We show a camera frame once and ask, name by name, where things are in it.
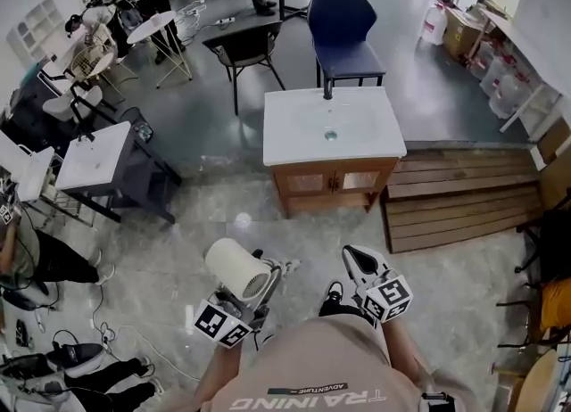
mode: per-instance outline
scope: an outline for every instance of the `trash bin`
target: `trash bin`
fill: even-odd
[[[141,110],[137,107],[129,108],[123,112],[119,117],[119,123],[128,122],[133,126],[135,132],[143,140],[143,142],[148,143],[153,137],[153,129],[146,121]]]

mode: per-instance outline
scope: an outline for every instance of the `plastic water jug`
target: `plastic water jug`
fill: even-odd
[[[444,31],[448,25],[446,11],[442,3],[435,4],[426,13],[425,23],[422,28],[422,39],[433,45],[443,43]]]
[[[480,48],[470,65],[470,72],[476,78],[482,80],[490,69],[493,57],[495,57],[495,51],[492,43],[489,41],[482,41],[482,44],[480,44]]]
[[[515,63],[515,59],[511,55],[496,55],[493,57],[492,64],[487,73],[485,73],[480,87],[485,94],[492,96],[496,87],[500,84],[500,79],[508,74],[509,70]]]
[[[490,97],[490,109],[500,119],[508,119],[521,106],[532,91],[523,74],[506,74]]]

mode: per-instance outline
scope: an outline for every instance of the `white cable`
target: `white cable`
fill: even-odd
[[[201,379],[199,379],[198,377],[192,377],[191,375],[188,375],[187,373],[181,371],[180,369],[178,369],[175,365],[173,365],[170,360],[168,358],[166,358],[164,355],[162,355],[157,349],[154,348],[154,345],[151,343],[151,341],[149,341],[147,338],[145,338],[142,334],[139,333],[139,330],[137,330],[134,326],[132,325],[122,325],[119,328],[117,328],[117,338],[119,338],[119,333],[121,331],[121,329],[123,328],[130,328],[132,330],[135,331],[135,333],[137,333],[139,336],[141,336],[145,342],[147,344],[149,344],[149,347],[151,347],[151,349],[153,349],[154,353],[156,353],[159,357],[161,357],[162,359],[164,359],[170,367],[172,367],[175,371],[179,372],[180,374],[182,374],[184,377],[188,377],[191,380],[194,380],[195,382],[200,382]]]

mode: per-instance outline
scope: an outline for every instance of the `white sneaker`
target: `white sneaker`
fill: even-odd
[[[91,266],[97,268],[99,263],[101,263],[101,259],[103,258],[103,251],[101,249],[97,249],[96,256],[94,260],[90,260]]]
[[[100,268],[97,269],[97,275],[99,276],[99,280],[95,282],[95,285],[103,285],[113,276],[115,276],[115,265],[112,263],[107,263]]]
[[[156,394],[158,394],[159,396],[162,396],[164,394],[164,388],[162,388],[159,379],[153,377],[152,379],[149,380],[149,383],[151,383],[154,386],[154,392]]]

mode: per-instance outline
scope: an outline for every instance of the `chair seat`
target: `chair seat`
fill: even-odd
[[[315,54],[326,78],[375,78],[386,69],[366,41],[354,45],[317,45]]]
[[[271,37],[269,37],[268,38],[268,55],[272,55],[275,47],[276,47],[276,42]],[[224,51],[224,47],[221,47],[218,50],[218,60],[220,60],[220,63],[222,63],[224,66],[228,66],[230,68],[232,68],[232,66],[233,66],[232,62],[230,61],[226,52]],[[249,58],[246,60],[237,61],[235,63],[235,65],[237,68],[243,68],[246,66],[257,65],[258,63],[263,62],[264,60],[266,60],[266,55],[261,54],[261,55],[256,55],[255,57],[252,57],[252,58]]]

